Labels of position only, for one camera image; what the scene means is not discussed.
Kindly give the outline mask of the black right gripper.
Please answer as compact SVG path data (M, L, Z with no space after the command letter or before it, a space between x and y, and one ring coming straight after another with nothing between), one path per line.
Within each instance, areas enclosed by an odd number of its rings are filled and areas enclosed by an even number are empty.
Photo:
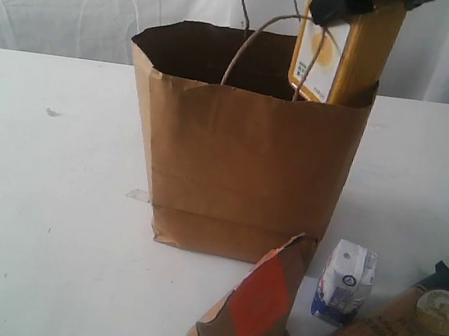
M407 10L436 0L390 0L402 2ZM374 9L373 0L311 0L309 11L316 25L329 26L338 20L370 13Z

